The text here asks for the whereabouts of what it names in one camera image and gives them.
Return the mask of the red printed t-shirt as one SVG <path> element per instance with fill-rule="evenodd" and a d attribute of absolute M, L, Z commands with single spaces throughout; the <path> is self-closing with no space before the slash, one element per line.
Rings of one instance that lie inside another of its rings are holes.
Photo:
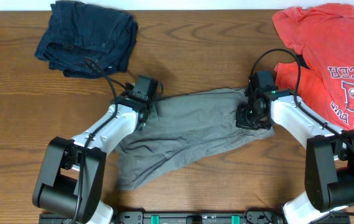
<path fill-rule="evenodd" d="M 354 7 L 290 7 L 272 21 L 283 44 L 300 57 L 300 63 L 276 65 L 277 86 L 297 89 L 327 121 L 354 129 Z"/>

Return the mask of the folded dark navy garment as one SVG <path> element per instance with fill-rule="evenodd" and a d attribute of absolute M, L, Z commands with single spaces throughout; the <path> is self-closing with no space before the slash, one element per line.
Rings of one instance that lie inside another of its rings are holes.
<path fill-rule="evenodd" d="M 56 1 L 50 7 L 48 28 L 34 54 L 49 69 L 65 77 L 99 78 L 87 67 L 88 57 L 107 75 L 127 71 L 138 30 L 132 14 L 78 1 Z"/>

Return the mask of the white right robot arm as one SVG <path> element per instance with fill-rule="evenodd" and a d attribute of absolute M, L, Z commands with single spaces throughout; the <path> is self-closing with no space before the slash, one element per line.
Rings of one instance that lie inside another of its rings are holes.
<path fill-rule="evenodd" d="M 305 190 L 282 206 L 284 223 L 320 223 L 354 216 L 354 130 L 329 123 L 291 90 L 248 88 L 236 126 L 271 129 L 278 124 L 305 148 Z"/>

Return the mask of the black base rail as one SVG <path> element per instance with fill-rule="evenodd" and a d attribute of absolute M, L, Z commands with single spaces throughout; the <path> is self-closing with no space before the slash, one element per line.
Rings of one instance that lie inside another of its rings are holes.
<path fill-rule="evenodd" d="M 55 214 L 39 215 L 40 224 L 69 224 L 71 218 L 64 218 Z M 107 222 L 110 224 L 282 224 L 287 223 L 281 214 L 259 210 L 244 213 L 142 213 L 121 212 L 116 218 Z M 334 215 L 321 221 L 312 222 L 321 224 L 351 224 L 349 216 Z"/>

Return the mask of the grey shorts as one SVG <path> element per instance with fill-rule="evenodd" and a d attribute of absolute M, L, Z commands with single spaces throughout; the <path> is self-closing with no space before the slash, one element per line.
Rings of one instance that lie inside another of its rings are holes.
<path fill-rule="evenodd" d="M 273 129 L 236 127 L 242 88 L 220 88 L 153 103 L 145 126 L 116 147 L 116 187 L 134 190 L 203 157 L 234 150 L 274 135 Z"/>

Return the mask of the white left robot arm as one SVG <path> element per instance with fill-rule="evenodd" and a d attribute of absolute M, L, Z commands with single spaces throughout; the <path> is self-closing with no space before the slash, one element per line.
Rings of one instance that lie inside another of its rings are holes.
<path fill-rule="evenodd" d="M 152 97 L 126 91 L 91 127 L 47 146 L 32 194 L 34 206 L 72 223 L 109 223 L 113 209 L 101 201 L 106 158 L 149 116 Z"/>

